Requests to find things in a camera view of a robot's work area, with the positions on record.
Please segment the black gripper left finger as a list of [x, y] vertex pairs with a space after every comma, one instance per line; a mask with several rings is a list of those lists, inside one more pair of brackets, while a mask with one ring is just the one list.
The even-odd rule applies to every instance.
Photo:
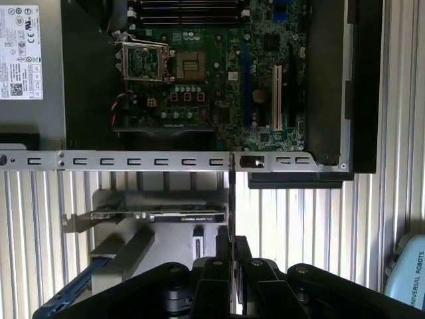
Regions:
[[216, 255], [192, 268], [165, 263], [77, 302], [88, 282], [84, 271], [37, 309], [33, 318], [229, 318], [230, 243], [215, 238]]

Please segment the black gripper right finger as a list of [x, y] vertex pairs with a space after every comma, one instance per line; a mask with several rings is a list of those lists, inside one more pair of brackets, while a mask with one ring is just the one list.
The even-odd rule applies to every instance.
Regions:
[[407, 318], [399, 301], [312, 265], [282, 272], [252, 256], [245, 236], [234, 244], [236, 282], [249, 318]]

